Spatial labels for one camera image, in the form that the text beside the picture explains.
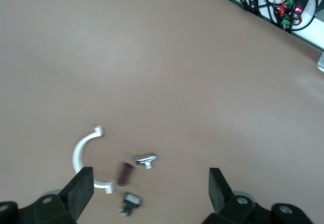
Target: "black cable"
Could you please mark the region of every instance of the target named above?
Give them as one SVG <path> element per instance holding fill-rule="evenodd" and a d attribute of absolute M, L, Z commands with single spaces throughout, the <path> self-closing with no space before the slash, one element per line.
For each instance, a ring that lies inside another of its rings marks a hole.
<path fill-rule="evenodd" d="M 272 18 L 272 13 L 271 13 L 271 10 L 270 10 L 270 4 L 272 4 L 272 3 L 269 2 L 269 0 L 265 0 L 265 2 L 266 2 L 266 4 L 265 4 L 264 7 L 267 7 L 267 9 L 268 9 L 269 17 L 270 17 L 270 20 L 271 20 L 272 24 L 277 25 L 278 22 L 275 22 L 275 21 L 273 20 L 273 18 Z"/>
<path fill-rule="evenodd" d="M 265 5 L 259 5 L 259 9 L 261 9 L 261 8 L 265 8 L 265 7 L 267 7 L 268 5 L 272 5 L 272 4 L 273 4 L 273 3 L 268 3 L 268 4 L 265 4 Z M 280 7 L 281 4 L 274 4 L 274 6 Z"/>
<path fill-rule="evenodd" d="M 310 19 L 310 21 L 307 23 L 307 25 L 305 25 L 305 26 L 303 26 L 301 28 L 298 28 L 298 29 L 292 29 L 292 31 L 299 31 L 299 30 L 305 29 L 306 27 L 308 27 L 313 22 L 313 20 L 315 18 L 315 13 L 316 13 L 317 8 L 318 8 L 318 0 L 315 0 L 315 3 L 316 3 L 316 5 L 315 5 L 315 10 L 314 10 L 313 17 Z"/>

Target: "dark red cylinder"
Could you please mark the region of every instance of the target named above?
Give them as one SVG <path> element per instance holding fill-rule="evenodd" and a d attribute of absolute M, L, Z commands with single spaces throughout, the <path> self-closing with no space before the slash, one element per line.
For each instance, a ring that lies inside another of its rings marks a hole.
<path fill-rule="evenodd" d="M 134 166 L 129 163 L 124 163 L 123 168 L 120 172 L 120 175 L 117 179 L 117 183 L 119 186 L 125 186 L 128 183 L 128 179 L 133 171 Z"/>

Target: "small metal fitting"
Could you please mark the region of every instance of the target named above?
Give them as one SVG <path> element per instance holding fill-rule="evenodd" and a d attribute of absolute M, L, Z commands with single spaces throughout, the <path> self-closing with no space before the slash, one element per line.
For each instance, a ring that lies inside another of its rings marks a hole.
<path fill-rule="evenodd" d="M 155 160 L 157 160 L 157 155 L 154 153 L 149 153 L 149 154 L 137 157 L 135 162 L 137 165 L 144 165 L 145 169 L 151 169 L 152 161 L 155 161 Z"/>
<path fill-rule="evenodd" d="M 121 210 L 119 210 L 121 215 L 130 216 L 132 215 L 134 209 L 137 209 L 141 206 L 142 198 L 132 193 L 126 193 L 123 203 L 125 204 L 125 206 Z"/>

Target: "white shelf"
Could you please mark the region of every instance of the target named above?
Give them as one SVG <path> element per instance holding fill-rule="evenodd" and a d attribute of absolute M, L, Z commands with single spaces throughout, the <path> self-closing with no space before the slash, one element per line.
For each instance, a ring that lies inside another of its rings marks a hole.
<path fill-rule="evenodd" d="M 259 4 L 264 4 L 263 0 L 259 0 Z M 296 26 L 295 28 L 301 28 L 303 25 L 306 25 L 308 21 L 312 18 L 315 9 L 315 0 L 309 0 L 303 14 L 303 22 L 300 26 Z M 268 11 L 266 8 L 261 9 L 261 15 L 264 17 L 270 18 Z M 322 48 L 324 50 L 324 22 L 315 18 L 313 22 L 305 29 L 300 31 L 293 31 L 293 33 L 302 37 L 303 39 L 313 43 L 314 45 Z"/>

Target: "white plastic hook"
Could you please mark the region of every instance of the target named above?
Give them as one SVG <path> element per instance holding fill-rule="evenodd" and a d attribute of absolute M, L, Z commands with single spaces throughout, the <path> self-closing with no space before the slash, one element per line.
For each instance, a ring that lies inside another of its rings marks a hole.
<path fill-rule="evenodd" d="M 97 137 L 101 137 L 103 135 L 103 127 L 98 125 L 95 127 L 95 132 L 87 135 L 82 140 L 79 141 L 79 143 L 74 148 L 73 156 L 72 156 L 72 162 L 73 162 L 73 168 L 76 173 L 78 173 L 83 167 L 83 150 L 86 146 L 86 143 Z M 114 185 L 113 182 L 100 182 L 94 179 L 94 187 L 99 189 L 105 189 L 106 194 L 111 194 L 114 191 Z"/>

